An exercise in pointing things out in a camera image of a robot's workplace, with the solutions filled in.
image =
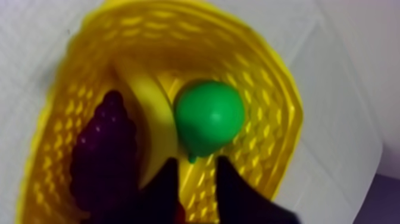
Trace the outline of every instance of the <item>plastic fruit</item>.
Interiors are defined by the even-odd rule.
[[[177,99],[175,121],[191,162],[229,143],[239,133],[244,119],[239,93],[225,83],[200,83]]]
[[[121,94],[107,93],[72,152],[70,191],[80,209],[102,213],[137,194],[135,133]]]
[[[170,102],[157,80],[133,58],[114,60],[114,67],[122,82],[129,85],[147,121],[146,137],[150,145],[144,149],[148,163],[144,164],[139,188],[146,186],[160,171],[165,161],[176,157],[178,149],[177,131]]]

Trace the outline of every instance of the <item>purple grapes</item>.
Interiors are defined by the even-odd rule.
[[[121,94],[110,91],[73,148],[70,191],[80,209],[105,213],[138,194],[135,134]]]

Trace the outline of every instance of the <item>plastic basket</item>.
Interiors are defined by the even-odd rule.
[[[204,2],[111,1],[85,18],[59,66],[26,164],[17,223],[78,223],[87,216],[68,190],[77,134],[110,89],[123,93],[132,119],[143,119],[135,96],[113,75],[112,61],[120,55],[138,58],[171,103],[195,79],[226,82],[243,98],[245,125],[231,144],[195,164],[182,151],[177,155],[188,222],[218,222],[213,178],[220,154],[273,198],[302,123],[299,95],[279,56],[247,25]]]

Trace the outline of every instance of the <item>grapes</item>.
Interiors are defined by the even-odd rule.
[[[135,134],[121,94],[110,91],[73,148],[70,191],[80,209],[106,213],[138,194]]]

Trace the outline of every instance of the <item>black object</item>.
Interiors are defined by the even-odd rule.
[[[226,157],[217,161],[217,201],[221,224],[299,224],[296,215],[254,191]]]
[[[300,224],[294,213],[255,192],[228,158],[219,157],[217,163],[216,193],[221,224]],[[86,220],[81,224],[173,224],[178,202],[177,174],[177,161],[170,158],[139,193],[138,200],[104,214],[101,220]]]

